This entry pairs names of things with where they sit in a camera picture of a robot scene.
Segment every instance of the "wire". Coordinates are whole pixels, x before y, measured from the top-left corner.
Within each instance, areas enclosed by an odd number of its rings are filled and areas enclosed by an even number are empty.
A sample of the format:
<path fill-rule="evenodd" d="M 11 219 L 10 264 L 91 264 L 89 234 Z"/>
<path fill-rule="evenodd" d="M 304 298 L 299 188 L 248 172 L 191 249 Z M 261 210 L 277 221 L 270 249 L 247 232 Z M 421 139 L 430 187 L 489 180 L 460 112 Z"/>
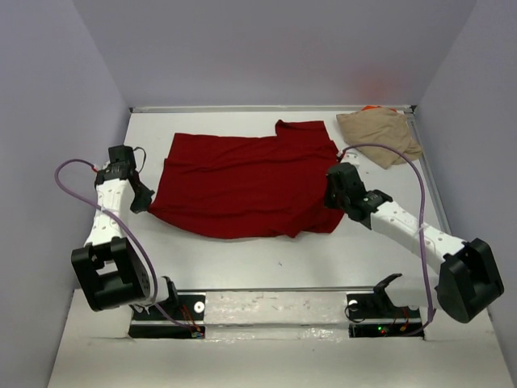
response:
<path fill-rule="evenodd" d="M 70 160 L 67 160 L 66 162 L 63 162 L 62 164 L 60 164 L 57 169 L 54 171 L 54 180 L 56 181 L 56 184 L 57 186 L 59 186 L 59 188 L 65 192 L 66 194 L 68 194 L 69 196 L 72 196 L 73 198 L 76 198 L 78 200 L 80 200 L 81 202 L 84 202 L 85 204 L 91 206 L 92 208 L 95 208 L 97 209 L 99 212 L 102 212 L 106 215 L 108 215 L 113 221 L 115 221 L 119 226 L 120 228 L 126 233 L 126 235 L 131 239 L 131 241 L 133 241 L 133 243 L 137 246 L 137 249 L 138 251 L 140 251 L 140 253 L 142 254 L 142 256 L 144 257 L 144 260 L 145 262 L 147 263 L 147 267 L 149 269 L 149 271 L 151 272 L 151 278 L 153 279 L 153 295 L 151 297 L 151 305 L 156 307 L 156 309 L 158 311 L 160 311 L 160 313 L 162 313 L 162 315 L 167 318 L 169 321 L 171 321 L 173 324 L 177 325 L 177 326 L 181 326 L 181 327 L 189 327 L 188 325 L 185 325 L 181 322 L 178 322 L 176 321 L 175 319 L 173 319 L 172 317 L 170 317 L 168 315 L 167 312 L 164 311 L 164 309 L 156 303 L 156 296 L 158 295 L 158 278 L 156 276 L 156 271 L 154 270 L 154 266 L 153 266 L 153 263 L 151 263 L 151 259 L 149 258 L 149 256 L 147 255 L 147 252 L 145 251 L 144 247 L 140 244 L 140 242 L 138 241 L 138 238 L 137 236 L 135 236 L 132 231 L 128 228 L 128 226 L 120 219 L 117 217 L 116 214 L 114 214 L 112 211 L 108 210 L 108 209 L 105 209 L 105 208 L 102 208 L 100 205 L 98 205 L 96 202 L 92 201 L 92 200 L 89 200 L 88 198 L 82 196 L 81 194 L 67 188 L 62 182 L 61 182 L 61 179 L 59 178 L 59 173 L 61 172 L 61 170 L 68 166 L 69 164 L 71 163 L 82 163 L 82 164 L 86 164 L 87 166 L 89 166 L 92 170 L 95 168 L 94 164 L 91 163 L 91 162 L 88 162 L 84 159 L 78 159 L 78 158 L 74 158 L 74 159 L 70 159 Z"/>
<path fill-rule="evenodd" d="M 195 329 L 197 331 L 201 331 L 201 327 L 199 327 L 197 323 L 195 323 L 195 320 L 193 319 L 191 312 L 188 310 L 186 305 L 183 305 L 183 309 L 185 310 L 185 313 L 187 313 L 188 318 L 192 321 L 192 325 L 195 327 Z"/>
<path fill-rule="evenodd" d="M 408 325 L 410 324 L 410 315 L 407 314 L 407 309 L 402 309 L 402 313 L 404 313 L 404 316 L 406 317 L 406 323 L 404 323 L 404 326 L 401 327 L 400 331 L 406 331 Z"/>
<path fill-rule="evenodd" d="M 140 170 L 137 170 L 137 172 L 140 174 L 142 172 L 142 170 L 144 169 L 144 166 L 145 166 L 145 160 L 147 159 L 147 152 L 145 152 L 145 150 L 142 147 L 135 147 L 132 150 L 133 151 L 141 150 L 141 151 L 144 152 L 144 160 L 142 161 L 142 166 L 140 167 Z"/>
<path fill-rule="evenodd" d="M 341 162 L 343 159 L 343 156 L 348 150 L 354 150 L 361 147 L 378 147 L 378 148 L 384 148 L 385 150 L 394 152 L 401 158 L 403 158 L 413 169 L 414 173 L 417 175 L 418 179 L 418 185 L 420 186 L 420 211 L 418 212 L 418 238 L 420 240 L 420 257 L 422 259 L 422 274 L 423 274 L 423 283 L 426 288 L 426 296 L 427 296 L 427 322 L 417 329 L 416 331 L 413 331 L 411 333 L 405 334 L 405 335 L 413 335 L 417 334 L 423 329 L 425 329 L 431 322 L 433 322 L 433 318 L 435 317 L 436 309 L 433 306 L 433 298 L 431 293 L 431 284 L 429 281 L 429 272 L 427 271 L 427 257 L 426 257 L 426 247 L 425 247 L 425 240 L 424 240 L 424 230 L 422 228 L 423 220 L 424 220 L 424 209 L 426 205 L 426 190 L 425 185 L 423 182 L 422 175 L 420 174 L 420 171 L 418 171 L 418 168 L 414 165 L 414 163 L 405 156 L 402 152 L 399 150 L 395 150 L 393 147 L 390 147 L 389 145 L 384 144 L 376 144 L 376 143 L 362 143 L 358 145 L 349 145 L 348 147 L 344 148 L 343 151 L 341 151 L 341 155 L 338 157 L 338 160 Z"/>
<path fill-rule="evenodd" d="M 361 322 L 363 322 L 363 321 L 364 321 L 364 318 L 363 318 L 363 319 L 361 319 L 360 321 L 356 321 L 356 320 L 354 320 L 354 319 L 350 318 L 350 315 L 348 314 L 348 311 L 350 311 L 350 306 L 345 307 L 345 316 L 348 318 L 348 320 L 349 320 L 350 322 L 353 322 L 353 323 L 361 323 Z"/>

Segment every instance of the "white wall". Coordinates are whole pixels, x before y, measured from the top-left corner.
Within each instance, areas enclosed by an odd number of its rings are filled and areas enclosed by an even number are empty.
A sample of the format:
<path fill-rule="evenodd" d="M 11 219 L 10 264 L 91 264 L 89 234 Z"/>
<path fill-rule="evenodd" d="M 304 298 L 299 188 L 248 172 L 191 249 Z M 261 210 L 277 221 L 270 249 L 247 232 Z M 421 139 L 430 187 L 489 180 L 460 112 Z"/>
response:
<path fill-rule="evenodd" d="M 74 0 L 132 107 L 417 103 L 474 0 Z"/>
<path fill-rule="evenodd" d="M 47 386 L 93 213 L 61 193 L 67 158 L 96 162 L 128 109 L 70 0 L 0 5 L 0 386 Z M 87 168 L 64 174 L 95 197 Z"/>
<path fill-rule="evenodd" d="M 517 382 L 517 2 L 479 1 L 418 106 L 452 231 L 491 244 L 506 293 L 494 325 Z"/>

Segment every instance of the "tan fabric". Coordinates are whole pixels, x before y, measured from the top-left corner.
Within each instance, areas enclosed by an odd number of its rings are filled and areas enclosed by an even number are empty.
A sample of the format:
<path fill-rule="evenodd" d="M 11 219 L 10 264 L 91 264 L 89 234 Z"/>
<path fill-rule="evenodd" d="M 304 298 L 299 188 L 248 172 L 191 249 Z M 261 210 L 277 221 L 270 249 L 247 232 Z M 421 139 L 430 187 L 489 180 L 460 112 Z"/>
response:
<path fill-rule="evenodd" d="M 375 108 L 349 115 L 337 115 L 336 118 L 349 146 L 380 143 L 401 151 L 410 160 L 422 156 L 422 148 L 411 137 L 405 115 L 388 108 Z M 358 150 L 383 168 L 406 162 L 394 152 L 379 147 L 361 147 Z"/>

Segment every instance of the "red shirt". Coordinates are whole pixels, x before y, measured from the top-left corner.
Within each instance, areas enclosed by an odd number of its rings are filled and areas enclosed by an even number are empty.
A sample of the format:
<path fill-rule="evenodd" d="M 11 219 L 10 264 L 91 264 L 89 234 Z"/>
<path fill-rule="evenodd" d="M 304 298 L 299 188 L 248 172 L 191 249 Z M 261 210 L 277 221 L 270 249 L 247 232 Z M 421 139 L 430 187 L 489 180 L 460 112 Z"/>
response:
<path fill-rule="evenodd" d="M 177 133 L 149 212 L 215 238 L 329 233 L 343 211 L 323 206 L 338 149 L 322 121 L 278 121 L 274 137 Z"/>

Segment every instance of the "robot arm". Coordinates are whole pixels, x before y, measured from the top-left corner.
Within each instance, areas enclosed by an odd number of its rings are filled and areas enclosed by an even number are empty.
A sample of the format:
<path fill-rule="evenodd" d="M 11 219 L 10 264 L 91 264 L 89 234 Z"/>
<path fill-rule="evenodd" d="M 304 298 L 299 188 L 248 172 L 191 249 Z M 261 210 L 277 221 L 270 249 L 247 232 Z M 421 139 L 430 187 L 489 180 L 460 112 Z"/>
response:
<path fill-rule="evenodd" d="M 329 169 L 326 206 L 343 209 L 351 220 L 420 255 L 417 219 L 383 192 L 367 192 L 350 163 Z M 439 275 L 435 288 L 439 306 L 456 321 L 467 323 L 504 292 L 492 251 L 479 238 L 466 242 L 428 225 L 423 228 L 427 263 Z"/>
<path fill-rule="evenodd" d="M 154 192 L 140 181 L 131 147 L 112 147 L 109 157 L 110 162 L 97 171 L 97 205 L 127 225 L 128 211 L 147 210 Z M 147 269 L 119 224 L 101 210 L 95 212 L 85 246 L 72 252 L 72 265 L 94 311 L 153 303 L 154 285 Z M 174 283 L 167 277 L 158 278 L 157 286 L 156 302 L 177 299 Z"/>

